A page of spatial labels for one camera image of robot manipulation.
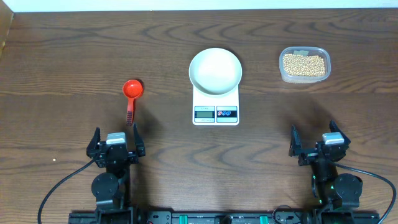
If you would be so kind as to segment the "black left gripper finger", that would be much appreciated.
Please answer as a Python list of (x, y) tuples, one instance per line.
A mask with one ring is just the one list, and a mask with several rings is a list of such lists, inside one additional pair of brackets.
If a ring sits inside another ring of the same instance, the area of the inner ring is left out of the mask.
[(97, 127), (95, 129), (94, 135), (88, 145), (88, 152), (94, 151), (98, 147), (98, 143), (100, 142), (101, 137), (100, 137), (100, 128)]
[(136, 147), (137, 152), (144, 152), (144, 141), (140, 137), (136, 123), (133, 124), (133, 131), (134, 131), (134, 144)]

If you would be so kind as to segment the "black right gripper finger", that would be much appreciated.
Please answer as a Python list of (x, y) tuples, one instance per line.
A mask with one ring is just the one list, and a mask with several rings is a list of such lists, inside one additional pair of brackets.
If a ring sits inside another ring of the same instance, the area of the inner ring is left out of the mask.
[(329, 123), (329, 129), (332, 133), (340, 133), (341, 137), (344, 140), (345, 145), (351, 144), (351, 140), (344, 134), (344, 132), (337, 126), (334, 120), (331, 120)]
[(299, 132), (297, 128), (292, 125), (291, 127), (291, 140), (290, 140), (290, 147), (289, 147), (289, 156), (298, 156), (302, 153), (302, 142), (299, 136)]

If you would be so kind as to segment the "red measuring scoop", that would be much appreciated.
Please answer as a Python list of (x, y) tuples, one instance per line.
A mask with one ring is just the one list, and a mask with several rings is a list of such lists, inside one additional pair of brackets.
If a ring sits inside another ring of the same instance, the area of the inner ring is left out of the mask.
[(144, 87), (139, 80), (128, 80), (123, 85), (123, 94), (127, 98), (126, 124), (132, 126), (134, 120), (135, 100), (143, 95)]

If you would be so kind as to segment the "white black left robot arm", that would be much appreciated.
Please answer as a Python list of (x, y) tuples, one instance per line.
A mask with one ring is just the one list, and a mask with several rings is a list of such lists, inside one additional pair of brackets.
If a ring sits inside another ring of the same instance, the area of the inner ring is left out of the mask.
[(125, 133), (111, 133), (101, 140), (100, 128), (86, 148), (86, 155), (105, 171), (95, 177), (91, 192), (96, 198), (95, 223), (136, 223), (130, 196), (130, 167), (146, 155), (137, 126), (132, 125), (135, 150), (127, 149)]

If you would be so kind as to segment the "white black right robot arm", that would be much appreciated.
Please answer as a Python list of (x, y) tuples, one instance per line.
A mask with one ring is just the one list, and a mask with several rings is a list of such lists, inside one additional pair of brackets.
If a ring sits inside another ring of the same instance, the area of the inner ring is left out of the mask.
[(358, 176), (337, 172), (336, 162), (345, 157), (351, 141), (331, 120), (329, 133), (315, 147), (303, 148), (299, 132), (291, 127), (289, 156), (298, 158), (299, 166), (310, 166), (312, 190), (320, 207), (304, 212), (302, 223), (354, 223), (353, 209), (359, 207), (363, 181)]

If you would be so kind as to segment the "white digital kitchen scale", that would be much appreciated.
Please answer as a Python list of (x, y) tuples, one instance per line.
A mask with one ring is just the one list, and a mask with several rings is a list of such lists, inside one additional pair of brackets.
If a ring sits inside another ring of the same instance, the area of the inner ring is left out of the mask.
[(238, 86), (223, 95), (204, 94), (194, 87), (192, 123), (196, 126), (237, 126), (239, 124)]

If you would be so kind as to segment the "white round bowl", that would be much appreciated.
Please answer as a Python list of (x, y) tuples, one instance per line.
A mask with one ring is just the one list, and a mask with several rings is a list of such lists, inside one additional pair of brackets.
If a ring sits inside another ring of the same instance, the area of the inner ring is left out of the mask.
[(229, 50), (209, 48), (193, 57), (188, 76), (192, 85), (202, 93), (225, 95), (239, 85), (243, 68), (237, 56)]

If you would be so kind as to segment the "yellow soybeans in container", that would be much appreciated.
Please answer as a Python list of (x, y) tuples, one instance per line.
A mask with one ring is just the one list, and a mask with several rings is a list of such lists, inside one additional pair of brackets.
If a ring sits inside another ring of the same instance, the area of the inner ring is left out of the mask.
[(318, 55), (285, 54), (282, 62), (284, 70), (292, 76), (320, 77), (326, 73), (324, 60)]

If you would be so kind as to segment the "clear plastic bean container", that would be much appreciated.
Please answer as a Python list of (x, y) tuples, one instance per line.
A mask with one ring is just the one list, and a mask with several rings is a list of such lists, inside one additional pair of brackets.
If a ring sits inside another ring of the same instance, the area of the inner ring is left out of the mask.
[[(320, 56), (325, 63), (326, 66), (326, 73), (324, 76), (320, 77), (305, 77), (305, 76), (292, 76), (289, 75), (285, 70), (282, 62), (282, 57), (285, 54), (296, 54), (296, 55), (303, 55), (303, 56)], [(329, 53), (322, 48), (319, 47), (287, 47), (284, 49), (279, 56), (279, 70), (283, 81), (287, 83), (316, 83), (326, 80), (330, 73), (331, 73), (331, 60)]]

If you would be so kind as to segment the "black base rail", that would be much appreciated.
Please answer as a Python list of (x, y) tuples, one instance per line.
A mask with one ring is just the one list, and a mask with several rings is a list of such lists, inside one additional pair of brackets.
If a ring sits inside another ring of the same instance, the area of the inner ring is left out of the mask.
[(375, 213), (323, 213), (321, 220), (307, 213), (277, 210), (266, 213), (173, 213), (168, 211), (123, 212), (114, 214), (70, 213), (68, 224), (79, 223), (143, 223), (143, 224), (301, 224), (301, 223), (362, 223), (375, 224)]

